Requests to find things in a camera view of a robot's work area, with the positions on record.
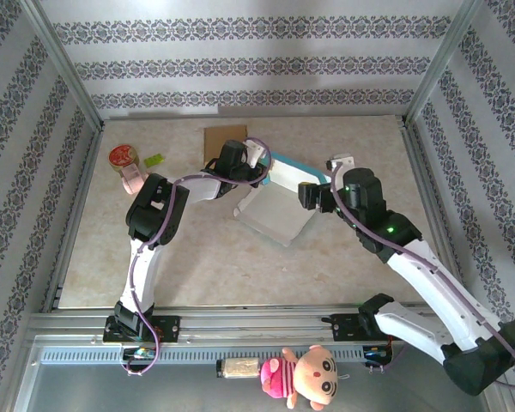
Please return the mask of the brown cardboard box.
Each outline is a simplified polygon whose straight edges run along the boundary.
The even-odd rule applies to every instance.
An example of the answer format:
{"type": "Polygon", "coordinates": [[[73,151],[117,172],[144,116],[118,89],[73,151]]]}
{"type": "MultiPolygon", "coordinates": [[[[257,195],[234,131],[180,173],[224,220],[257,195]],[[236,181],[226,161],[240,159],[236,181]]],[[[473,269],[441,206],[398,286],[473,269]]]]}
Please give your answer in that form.
{"type": "Polygon", "coordinates": [[[245,124],[211,126],[203,129],[203,163],[207,164],[221,153],[223,144],[228,140],[243,142],[247,138],[245,124]]]}

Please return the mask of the white and teal paper box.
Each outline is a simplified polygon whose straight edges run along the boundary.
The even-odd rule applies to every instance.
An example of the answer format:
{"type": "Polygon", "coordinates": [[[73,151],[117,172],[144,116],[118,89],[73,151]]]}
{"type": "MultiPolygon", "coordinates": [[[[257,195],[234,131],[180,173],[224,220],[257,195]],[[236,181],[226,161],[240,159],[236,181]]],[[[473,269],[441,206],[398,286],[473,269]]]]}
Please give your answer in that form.
{"type": "Polygon", "coordinates": [[[266,179],[244,197],[234,217],[286,247],[316,214],[304,209],[298,198],[301,182],[326,184],[330,177],[320,170],[274,153],[266,179]]]}

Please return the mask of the pink plastic bottle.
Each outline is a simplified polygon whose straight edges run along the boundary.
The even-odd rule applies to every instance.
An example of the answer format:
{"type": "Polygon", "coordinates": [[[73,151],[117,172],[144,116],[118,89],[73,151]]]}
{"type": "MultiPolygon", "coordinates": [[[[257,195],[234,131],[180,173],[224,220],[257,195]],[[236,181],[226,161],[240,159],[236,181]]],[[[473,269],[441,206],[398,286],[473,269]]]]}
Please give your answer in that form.
{"type": "Polygon", "coordinates": [[[130,195],[137,194],[142,189],[148,177],[146,173],[141,172],[135,163],[121,168],[119,174],[125,191],[130,195]]]}

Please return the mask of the red round tin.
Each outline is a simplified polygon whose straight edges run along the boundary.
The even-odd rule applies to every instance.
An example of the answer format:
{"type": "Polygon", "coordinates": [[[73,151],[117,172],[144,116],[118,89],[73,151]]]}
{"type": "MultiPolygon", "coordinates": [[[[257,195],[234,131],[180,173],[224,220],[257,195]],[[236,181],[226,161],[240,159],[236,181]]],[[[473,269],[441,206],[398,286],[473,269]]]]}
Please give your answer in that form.
{"type": "Polygon", "coordinates": [[[139,165],[139,157],[136,149],[129,144],[121,144],[114,147],[108,155],[109,165],[115,172],[120,172],[124,167],[139,165]]]}

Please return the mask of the small circuit board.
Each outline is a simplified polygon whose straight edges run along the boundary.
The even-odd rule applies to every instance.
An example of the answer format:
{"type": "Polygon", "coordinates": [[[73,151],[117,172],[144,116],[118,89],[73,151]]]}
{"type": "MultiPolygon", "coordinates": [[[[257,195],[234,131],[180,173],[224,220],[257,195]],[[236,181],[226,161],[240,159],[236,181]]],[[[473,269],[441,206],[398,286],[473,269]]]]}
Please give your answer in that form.
{"type": "Polygon", "coordinates": [[[122,356],[124,361],[152,361],[156,356],[156,348],[125,348],[122,356]]]}
{"type": "Polygon", "coordinates": [[[373,367],[385,366],[391,362],[392,350],[385,346],[364,346],[366,363],[373,367]]]}

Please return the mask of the pink plush doll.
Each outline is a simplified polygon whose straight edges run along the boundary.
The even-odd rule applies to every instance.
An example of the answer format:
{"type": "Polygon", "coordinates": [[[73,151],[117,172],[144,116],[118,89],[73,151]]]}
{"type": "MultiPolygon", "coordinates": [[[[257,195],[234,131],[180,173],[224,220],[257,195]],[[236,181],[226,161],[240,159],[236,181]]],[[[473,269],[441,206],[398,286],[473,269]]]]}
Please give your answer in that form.
{"type": "Polygon", "coordinates": [[[330,405],[338,389],[338,368],[333,354],[321,345],[312,345],[297,356],[291,348],[267,359],[260,367],[262,391],[274,399],[284,399],[294,409],[304,397],[312,410],[330,405]]]}

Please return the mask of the beige small device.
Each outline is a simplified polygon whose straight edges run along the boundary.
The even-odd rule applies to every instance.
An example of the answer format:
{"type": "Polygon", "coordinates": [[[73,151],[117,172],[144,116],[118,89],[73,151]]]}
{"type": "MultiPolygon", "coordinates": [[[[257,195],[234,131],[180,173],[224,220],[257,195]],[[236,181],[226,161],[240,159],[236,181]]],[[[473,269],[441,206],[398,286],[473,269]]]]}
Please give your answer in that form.
{"type": "Polygon", "coordinates": [[[228,358],[216,362],[216,376],[220,379],[251,379],[260,374],[258,358],[228,358]]]}

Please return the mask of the aluminium side rail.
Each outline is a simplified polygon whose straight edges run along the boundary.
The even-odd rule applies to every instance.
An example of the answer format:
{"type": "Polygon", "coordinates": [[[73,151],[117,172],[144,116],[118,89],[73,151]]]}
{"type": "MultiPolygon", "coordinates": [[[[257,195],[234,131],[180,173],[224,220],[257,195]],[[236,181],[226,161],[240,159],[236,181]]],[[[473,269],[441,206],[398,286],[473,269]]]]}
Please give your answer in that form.
{"type": "Polygon", "coordinates": [[[403,213],[422,232],[440,262],[465,285],[459,258],[452,244],[451,230],[445,218],[445,209],[439,197],[439,188],[427,166],[427,157],[421,155],[416,134],[407,127],[401,116],[396,116],[406,163],[411,177],[404,179],[407,193],[403,195],[403,213]]]}
{"type": "Polygon", "coordinates": [[[46,284],[44,297],[41,301],[39,309],[39,312],[41,313],[53,311],[60,299],[64,279],[67,275],[72,252],[74,250],[74,244],[76,242],[76,236],[82,219],[84,204],[88,195],[92,173],[98,157],[104,129],[105,125],[102,124],[94,133],[83,159],[82,169],[76,182],[76,190],[72,197],[68,218],[65,221],[55,263],[52,266],[51,276],[46,284]]]}

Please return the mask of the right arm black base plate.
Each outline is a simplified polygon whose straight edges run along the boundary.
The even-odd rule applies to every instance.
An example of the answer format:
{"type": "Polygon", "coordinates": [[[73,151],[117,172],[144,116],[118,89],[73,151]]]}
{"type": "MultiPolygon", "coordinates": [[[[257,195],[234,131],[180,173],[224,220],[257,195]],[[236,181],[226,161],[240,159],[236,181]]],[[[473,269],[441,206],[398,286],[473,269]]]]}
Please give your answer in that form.
{"type": "Polygon", "coordinates": [[[330,325],[335,342],[387,342],[390,339],[402,341],[397,336],[385,334],[374,318],[360,313],[335,313],[322,317],[321,321],[330,325]]]}

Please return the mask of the aluminium rail beam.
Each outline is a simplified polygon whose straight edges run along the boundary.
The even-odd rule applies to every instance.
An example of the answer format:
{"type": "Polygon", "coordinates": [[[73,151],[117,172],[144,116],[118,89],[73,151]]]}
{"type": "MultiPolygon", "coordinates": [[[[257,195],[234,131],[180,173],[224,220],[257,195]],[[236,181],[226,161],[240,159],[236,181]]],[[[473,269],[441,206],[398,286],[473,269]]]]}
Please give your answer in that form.
{"type": "MultiPolygon", "coordinates": [[[[242,347],[296,346],[334,342],[330,325],[321,321],[335,313],[359,313],[356,305],[314,306],[170,306],[157,307],[154,316],[180,317],[177,342],[167,346],[242,347]]],[[[30,337],[46,336],[57,341],[76,338],[103,343],[111,309],[64,309],[30,317],[30,337]]]]}

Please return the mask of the aluminium frame post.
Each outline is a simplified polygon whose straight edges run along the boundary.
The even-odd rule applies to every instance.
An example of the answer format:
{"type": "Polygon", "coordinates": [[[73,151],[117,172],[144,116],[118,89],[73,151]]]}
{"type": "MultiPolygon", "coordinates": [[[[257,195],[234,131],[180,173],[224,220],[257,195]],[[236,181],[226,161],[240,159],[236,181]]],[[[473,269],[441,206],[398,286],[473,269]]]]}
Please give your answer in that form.
{"type": "Polygon", "coordinates": [[[102,130],[104,121],[98,113],[81,77],[71,62],[52,22],[45,13],[39,0],[18,0],[23,12],[27,15],[34,31],[39,36],[48,52],[58,74],[65,80],[78,106],[90,119],[97,130],[102,130]]]}
{"type": "Polygon", "coordinates": [[[421,80],[419,87],[415,91],[413,99],[409,103],[408,110],[403,115],[403,123],[406,128],[409,128],[410,124],[420,115],[437,81],[445,71],[457,46],[475,18],[477,10],[483,3],[484,0],[463,0],[445,37],[440,43],[439,49],[435,52],[433,60],[421,80]]]}

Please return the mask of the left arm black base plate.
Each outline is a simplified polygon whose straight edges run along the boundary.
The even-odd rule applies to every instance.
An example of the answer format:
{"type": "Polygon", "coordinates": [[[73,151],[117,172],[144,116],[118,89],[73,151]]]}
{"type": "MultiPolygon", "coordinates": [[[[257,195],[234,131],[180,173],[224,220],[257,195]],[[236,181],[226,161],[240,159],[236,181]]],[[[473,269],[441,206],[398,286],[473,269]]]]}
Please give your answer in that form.
{"type": "Polygon", "coordinates": [[[153,331],[160,342],[177,342],[179,337],[180,317],[152,316],[149,328],[140,317],[121,319],[109,316],[106,319],[102,340],[104,343],[140,343],[155,341],[153,331]]]}

